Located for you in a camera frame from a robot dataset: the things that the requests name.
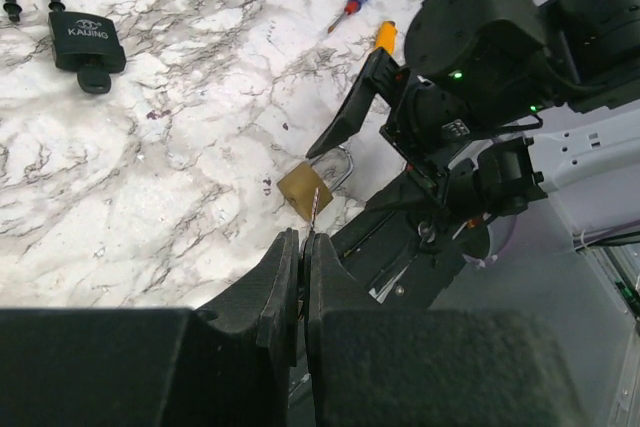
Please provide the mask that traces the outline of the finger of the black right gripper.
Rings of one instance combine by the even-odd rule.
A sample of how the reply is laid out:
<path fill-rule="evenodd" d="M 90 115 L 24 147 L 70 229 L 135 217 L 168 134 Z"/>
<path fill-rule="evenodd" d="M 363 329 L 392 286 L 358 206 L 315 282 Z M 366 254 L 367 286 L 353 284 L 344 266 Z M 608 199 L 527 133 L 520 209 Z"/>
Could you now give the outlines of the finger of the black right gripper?
<path fill-rule="evenodd" d="M 399 72 L 398 63 L 384 48 L 374 50 L 367 57 L 334 119 L 309 148 L 306 156 L 324 155 L 357 134 L 377 95 L 391 104 L 398 90 L 396 76 Z"/>
<path fill-rule="evenodd" d="M 366 211 L 432 212 L 442 206 L 443 178 L 432 179 L 418 170 L 405 170 L 371 197 Z"/>

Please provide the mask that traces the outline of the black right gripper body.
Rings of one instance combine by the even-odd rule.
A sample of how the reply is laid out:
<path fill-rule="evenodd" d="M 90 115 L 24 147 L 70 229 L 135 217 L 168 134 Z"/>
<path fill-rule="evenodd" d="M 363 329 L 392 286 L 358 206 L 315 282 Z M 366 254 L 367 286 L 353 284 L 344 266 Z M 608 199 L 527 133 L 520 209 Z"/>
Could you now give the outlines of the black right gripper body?
<path fill-rule="evenodd" d="M 448 139 L 444 127 L 462 113 L 464 103 L 395 64 L 377 67 L 377 87 L 390 107 L 380 133 L 405 161 L 403 172 L 386 190 L 444 197 L 451 183 L 449 163 L 470 143 L 467 138 Z"/>

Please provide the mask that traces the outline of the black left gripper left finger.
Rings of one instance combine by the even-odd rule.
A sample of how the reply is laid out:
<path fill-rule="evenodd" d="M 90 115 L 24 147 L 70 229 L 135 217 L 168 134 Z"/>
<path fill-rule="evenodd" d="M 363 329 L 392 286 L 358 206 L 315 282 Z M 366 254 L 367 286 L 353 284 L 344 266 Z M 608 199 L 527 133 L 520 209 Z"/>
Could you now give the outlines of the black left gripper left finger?
<path fill-rule="evenodd" d="M 215 332 L 240 358 L 264 351 L 272 363 L 296 363 L 299 234 L 278 233 L 258 264 L 197 312 L 215 313 Z"/>

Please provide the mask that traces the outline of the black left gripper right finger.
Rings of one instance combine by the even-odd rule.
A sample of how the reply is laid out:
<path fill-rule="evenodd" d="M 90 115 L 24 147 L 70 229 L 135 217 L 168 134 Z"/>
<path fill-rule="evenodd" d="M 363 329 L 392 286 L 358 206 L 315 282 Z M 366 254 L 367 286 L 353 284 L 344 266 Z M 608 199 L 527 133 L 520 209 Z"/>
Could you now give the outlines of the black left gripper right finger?
<path fill-rule="evenodd" d="M 322 317 L 324 311 L 360 306 L 359 284 L 344 269 L 330 237 L 312 232 L 303 248 L 303 315 Z"/>

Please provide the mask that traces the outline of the silver key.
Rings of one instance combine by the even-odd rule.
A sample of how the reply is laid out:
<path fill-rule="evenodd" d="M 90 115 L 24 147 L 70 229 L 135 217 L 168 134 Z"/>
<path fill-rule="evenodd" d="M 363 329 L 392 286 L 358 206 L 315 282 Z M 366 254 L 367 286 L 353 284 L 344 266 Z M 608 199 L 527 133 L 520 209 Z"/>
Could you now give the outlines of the silver key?
<path fill-rule="evenodd" d="M 308 229 L 307 229 L 308 235 L 311 235 L 311 233 L 314 231 L 314 228 L 315 228 L 319 197 L 320 197 L 320 189 L 319 187 L 316 187 L 314 190 L 313 200 L 311 204 L 310 219 L 308 222 Z"/>

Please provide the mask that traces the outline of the brass padlock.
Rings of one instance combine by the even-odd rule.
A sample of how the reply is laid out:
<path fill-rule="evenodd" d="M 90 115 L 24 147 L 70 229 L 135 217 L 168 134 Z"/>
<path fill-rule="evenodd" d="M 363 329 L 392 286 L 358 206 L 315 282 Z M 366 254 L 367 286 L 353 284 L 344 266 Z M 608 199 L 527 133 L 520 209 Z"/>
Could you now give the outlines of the brass padlock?
<path fill-rule="evenodd" d="M 287 203 L 305 221 L 309 222 L 311 204 L 314 190 L 320 189 L 317 214 L 320 213 L 332 200 L 333 193 L 351 176 L 354 171 L 354 162 L 351 153 L 343 146 L 336 148 L 347 161 L 346 169 L 336 177 L 330 185 L 314 170 L 314 166 L 320 162 L 324 155 L 298 164 L 277 182 L 277 188 Z"/>

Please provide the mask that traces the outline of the black padlock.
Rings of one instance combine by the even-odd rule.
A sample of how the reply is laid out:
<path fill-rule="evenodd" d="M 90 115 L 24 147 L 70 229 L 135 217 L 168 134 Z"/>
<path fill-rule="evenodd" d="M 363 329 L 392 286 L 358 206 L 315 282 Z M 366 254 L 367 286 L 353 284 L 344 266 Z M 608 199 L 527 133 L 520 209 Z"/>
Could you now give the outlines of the black padlock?
<path fill-rule="evenodd" d="M 119 74 L 126 66 L 126 55 L 113 21 L 93 14 L 68 11 L 61 0 L 50 0 L 48 25 L 52 37 L 55 66 L 77 73 L 87 62 L 97 61 L 110 74 Z M 20 21 L 17 0 L 3 5 L 11 22 Z"/>

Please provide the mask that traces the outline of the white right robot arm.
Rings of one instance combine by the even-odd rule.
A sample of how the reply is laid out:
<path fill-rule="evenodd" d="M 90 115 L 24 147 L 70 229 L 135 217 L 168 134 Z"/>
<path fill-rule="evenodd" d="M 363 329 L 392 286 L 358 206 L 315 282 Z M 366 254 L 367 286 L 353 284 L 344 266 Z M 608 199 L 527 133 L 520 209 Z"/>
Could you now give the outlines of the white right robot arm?
<path fill-rule="evenodd" d="M 381 97 L 382 135 L 412 173 L 370 208 L 517 214 L 544 197 L 528 154 L 543 110 L 588 113 L 638 96 L 639 0 L 424 0 L 403 61 L 370 54 L 308 154 L 355 135 Z"/>

